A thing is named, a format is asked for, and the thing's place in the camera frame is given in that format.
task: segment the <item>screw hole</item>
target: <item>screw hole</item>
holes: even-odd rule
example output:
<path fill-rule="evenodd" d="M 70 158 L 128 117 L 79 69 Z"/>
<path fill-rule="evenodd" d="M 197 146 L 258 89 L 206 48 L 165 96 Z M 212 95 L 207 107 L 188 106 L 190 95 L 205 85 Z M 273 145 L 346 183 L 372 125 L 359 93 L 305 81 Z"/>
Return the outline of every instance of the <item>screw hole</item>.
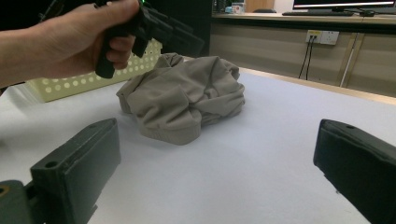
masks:
<path fill-rule="evenodd" d="M 46 168 L 52 168 L 52 167 L 54 167 L 56 165 L 58 165 L 58 162 L 50 161 L 49 163 L 46 164 Z"/>

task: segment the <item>white tabletop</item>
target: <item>white tabletop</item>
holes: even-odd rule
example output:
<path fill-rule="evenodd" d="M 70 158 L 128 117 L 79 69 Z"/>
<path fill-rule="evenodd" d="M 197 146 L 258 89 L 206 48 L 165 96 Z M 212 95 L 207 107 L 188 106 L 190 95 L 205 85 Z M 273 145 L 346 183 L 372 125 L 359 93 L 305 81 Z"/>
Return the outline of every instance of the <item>white tabletop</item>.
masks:
<path fill-rule="evenodd" d="M 9 88 L 0 97 L 0 180 L 26 184 L 53 149 L 116 118 L 122 162 L 91 224 L 368 223 L 313 164 L 318 125 L 335 119 L 396 146 L 396 105 L 248 73 L 239 81 L 242 113 L 182 147 L 139 134 L 115 95 L 123 83 L 50 103 Z"/>

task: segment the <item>electrical cable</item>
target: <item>electrical cable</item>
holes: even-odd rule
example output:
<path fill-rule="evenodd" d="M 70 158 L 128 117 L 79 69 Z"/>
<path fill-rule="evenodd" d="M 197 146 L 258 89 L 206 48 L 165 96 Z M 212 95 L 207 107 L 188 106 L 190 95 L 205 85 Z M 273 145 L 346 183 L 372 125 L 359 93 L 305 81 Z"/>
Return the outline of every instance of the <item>electrical cable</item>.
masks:
<path fill-rule="evenodd" d="M 359 11 L 356 11 L 354 9 L 352 9 L 352 10 L 344 9 L 344 11 L 345 12 L 353 12 L 353 13 L 355 13 L 355 15 L 362 12 L 362 10 L 360 8 L 356 8 L 356 9 L 359 10 Z"/>
<path fill-rule="evenodd" d="M 311 64 L 312 48 L 314 47 L 314 41 L 316 38 L 317 37 L 314 36 L 314 38 L 312 39 L 311 49 L 309 50 L 309 58 L 308 58 L 308 65 L 306 66 L 305 80 L 308 80 L 308 71 L 309 71 L 309 64 Z"/>
<path fill-rule="evenodd" d="M 313 38 L 312 35 L 309 36 L 308 44 L 306 45 L 306 52 L 305 52 L 305 57 L 304 57 L 303 66 L 301 66 L 300 75 L 298 76 L 298 79 L 300 79 L 301 73 L 303 72 L 303 69 L 304 69 L 304 66 L 305 66 L 305 61 L 306 61 L 306 56 L 308 55 L 309 45 L 311 44 L 312 38 Z"/>
<path fill-rule="evenodd" d="M 396 15 L 396 12 L 377 12 L 375 10 L 364 10 L 361 8 L 356 8 L 358 11 L 356 10 L 344 10 L 347 12 L 353 12 L 353 13 L 359 13 L 359 15 L 361 15 L 362 17 L 373 17 L 374 15 Z"/>

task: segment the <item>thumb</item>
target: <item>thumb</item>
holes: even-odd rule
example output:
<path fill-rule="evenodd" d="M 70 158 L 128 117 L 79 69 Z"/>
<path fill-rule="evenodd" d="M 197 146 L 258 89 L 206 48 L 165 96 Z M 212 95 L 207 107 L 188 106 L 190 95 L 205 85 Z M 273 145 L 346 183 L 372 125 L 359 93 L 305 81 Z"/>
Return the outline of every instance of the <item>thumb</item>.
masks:
<path fill-rule="evenodd" d="M 102 32 L 131 19 L 139 11 L 137 0 L 120 0 L 109 6 L 99 7 L 91 16 L 92 29 Z"/>

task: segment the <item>black cable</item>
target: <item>black cable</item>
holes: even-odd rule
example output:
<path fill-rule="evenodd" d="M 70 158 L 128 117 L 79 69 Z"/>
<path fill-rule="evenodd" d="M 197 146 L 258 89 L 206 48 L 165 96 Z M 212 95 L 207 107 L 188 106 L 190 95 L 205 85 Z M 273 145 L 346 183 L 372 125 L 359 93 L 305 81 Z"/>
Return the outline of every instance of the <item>black cable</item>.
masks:
<path fill-rule="evenodd" d="M 311 64 L 312 48 L 314 47 L 314 41 L 316 38 L 317 37 L 314 36 L 314 38 L 312 39 L 311 50 L 309 50 L 309 59 L 308 59 L 308 65 L 306 66 L 305 80 L 308 80 L 308 71 L 309 71 L 309 64 Z"/>
<path fill-rule="evenodd" d="M 304 65 L 305 65 L 305 61 L 306 61 L 306 56 L 308 55 L 309 45 L 311 44 L 311 39 L 312 39 L 312 38 L 313 38 L 312 35 L 309 36 L 308 44 L 306 45 L 306 52 L 305 52 L 305 57 L 304 57 L 303 66 L 301 66 L 300 75 L 298 76 L 298 79 L 300 79 L 301 73 L 303 72 Z"/>
<path fill-rule="evenodd" d="M 364 13 L 368 13 L 368 14 L 375 14 L 375 15 L 396 15 L 396 12 L 377 12 L 375 10 L 364 10 L 361 8 L 356 8 L 359 11 L 356 10 L 344 10 L 347 12 L 353 12 L 353 13 L 359 13 L 360 15 L 364 16 Z"/>

